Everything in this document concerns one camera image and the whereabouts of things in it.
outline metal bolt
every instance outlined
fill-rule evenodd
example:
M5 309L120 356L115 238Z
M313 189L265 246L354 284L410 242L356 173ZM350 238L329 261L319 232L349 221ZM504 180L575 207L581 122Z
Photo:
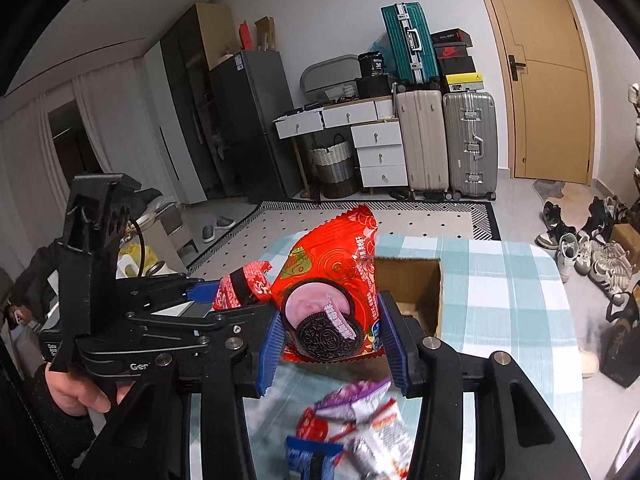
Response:
M511 362L511 356L507 352L496 352L494 359L499 365L508 365Z
M422 346L428 348L429 350L437 350L438 348L440 348L441 344L442 343L440 342L440 340L437 337L433 336L425 337L422 340Z
M167 354L166 352L163 352L156 356L156 364L158 366L167 366L171 362L171 360L171 354Z
M225 341L225 346L229 350L238 350L243 344L244 342L239 337L230 337Z

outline white drawer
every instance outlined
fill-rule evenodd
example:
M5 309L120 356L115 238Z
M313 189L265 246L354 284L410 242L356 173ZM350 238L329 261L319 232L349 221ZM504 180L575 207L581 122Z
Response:
M322 130L320 110L302 112L287 117L283 121L276 121L276 129L281 139Z
M406 186L406 166L360 168L364 187Z
M326 128L378 120L376 105L373 101L328 108L322 110L322 116L324 117L324 126Z
M382 101L374 101L376 104L376 113L378 114L378 120L390 119L394 116L394 102L390 97Z
M400 123L398 121L352 126L351 134L353 135L353 144L356 148L402 144Z
M361 168L370 166L404 166L406 164L402 144L358 148L358 160Z

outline rug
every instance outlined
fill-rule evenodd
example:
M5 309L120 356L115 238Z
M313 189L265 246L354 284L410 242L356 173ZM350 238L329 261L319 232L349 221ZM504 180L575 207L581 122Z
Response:
M558 204L562 209L561 216L564 223L574 226L577 230L590 216L589 206L595 194L589 186L539 178L533 182L533 189L543 205L547 200ZM542 218L542 208L540 208L540 218Z
M285 235L311 231L339 214L365 203L378 221L380 234L500 240L489 202L364 202L307 200L262 202L188 266L188 275L215 280L260 258Z

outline laundry basket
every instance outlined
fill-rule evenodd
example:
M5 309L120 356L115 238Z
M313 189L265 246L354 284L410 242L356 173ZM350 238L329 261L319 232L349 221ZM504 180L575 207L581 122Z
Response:
M354 194L360 184L353 167L351 146L341 134L334 137L334 145L314 148L314 163L325 198L344 198Z

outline black door handle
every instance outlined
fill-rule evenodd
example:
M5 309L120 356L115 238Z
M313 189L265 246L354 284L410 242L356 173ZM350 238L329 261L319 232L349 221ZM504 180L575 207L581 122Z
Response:
M518 80L518 69L525 68L527 66L526 63L518 63L516 62L516 57L509 55L509 66L511 67L511 79L514 81Z

